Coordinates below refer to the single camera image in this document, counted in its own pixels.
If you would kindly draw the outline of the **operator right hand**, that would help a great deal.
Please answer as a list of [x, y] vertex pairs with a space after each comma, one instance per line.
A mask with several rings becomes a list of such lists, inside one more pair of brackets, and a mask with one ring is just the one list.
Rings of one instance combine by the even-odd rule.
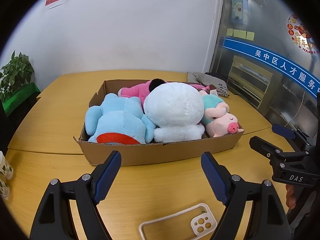
[[296, 205], [295, 188], [293, 185], [286, 185], [286, 205], [293, 210]]

